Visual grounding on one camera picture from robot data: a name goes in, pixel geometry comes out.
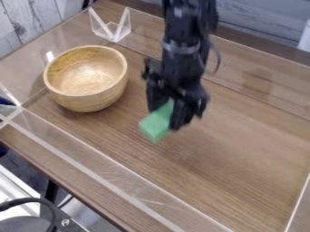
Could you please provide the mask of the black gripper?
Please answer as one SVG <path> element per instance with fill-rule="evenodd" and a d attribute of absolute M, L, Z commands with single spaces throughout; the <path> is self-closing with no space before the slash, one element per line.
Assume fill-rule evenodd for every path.
<path fill-rule="evenodd" d="M 205 71 L 209 45 L 161 43 L 161 58 L 146 58 L 141 77 L 146 82 L 148 110 L 156 111 L 172 99 L 169 129 L 177 131 L 200 117 L 209 102 L 209 94 L 200 83 Z"/>

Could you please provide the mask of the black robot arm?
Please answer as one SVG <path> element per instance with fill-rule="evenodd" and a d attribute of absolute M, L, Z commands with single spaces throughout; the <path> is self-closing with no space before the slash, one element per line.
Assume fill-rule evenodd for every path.
<path fill-rule="evenodd" d="M 161 0 L 161 13 L 161 58 L 144 60 L 141 78 L 148 110 L 173 102 L 168 128 L 176 131 L 203 115 L 211 100 L 200 79 L 215 49 L 209 32 L 217 26 L 216 0 Z"/>

